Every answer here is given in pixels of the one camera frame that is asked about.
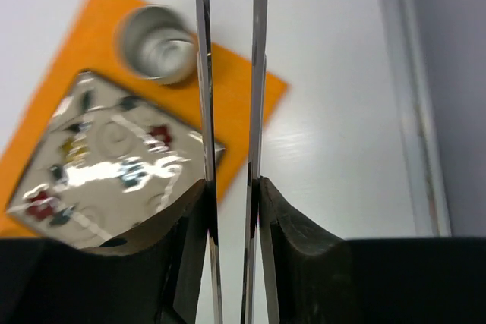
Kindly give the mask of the metal tongs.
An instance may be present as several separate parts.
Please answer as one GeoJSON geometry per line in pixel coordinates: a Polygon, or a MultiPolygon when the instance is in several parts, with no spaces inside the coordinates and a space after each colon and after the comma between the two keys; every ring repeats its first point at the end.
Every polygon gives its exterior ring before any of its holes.
{"type": "MultiPolygon", "coordinates": [[[[213,292],[214,320],[221,323],[222,289],[219,259],[219,234],[216,198],[216,153],[213,121],[212,43],[210,34],[210,0],[195,0],[197,21],[197,71],[204,146],[204,180],[209,203],[208,234],[213,292]]],[[[260,159],[264,122],[264,96],[267,78],[267,4],[253,0],[253,35],[251,53],[251,107],[246,188],[245,249],[241,322],[254,321],[254,279],[256,232],[259,213],[260,159]]]]}

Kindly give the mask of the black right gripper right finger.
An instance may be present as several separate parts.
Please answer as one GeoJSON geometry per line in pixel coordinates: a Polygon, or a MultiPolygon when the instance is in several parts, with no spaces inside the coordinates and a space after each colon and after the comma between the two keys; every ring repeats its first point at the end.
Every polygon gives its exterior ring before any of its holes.
{"type": "Polygon", "coordinates": [[[259,182],[271,323],[483,323],[479,237],[345,240],[259,182]]]}

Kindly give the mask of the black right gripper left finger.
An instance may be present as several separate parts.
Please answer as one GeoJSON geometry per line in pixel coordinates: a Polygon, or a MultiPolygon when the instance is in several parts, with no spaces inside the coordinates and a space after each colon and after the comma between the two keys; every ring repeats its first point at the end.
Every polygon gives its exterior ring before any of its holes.
{"type": "Polygon", "coordinates": [[[193,323],[207,241],[205,183],[99,247],[1,241],[3,323],[193,323]]]}

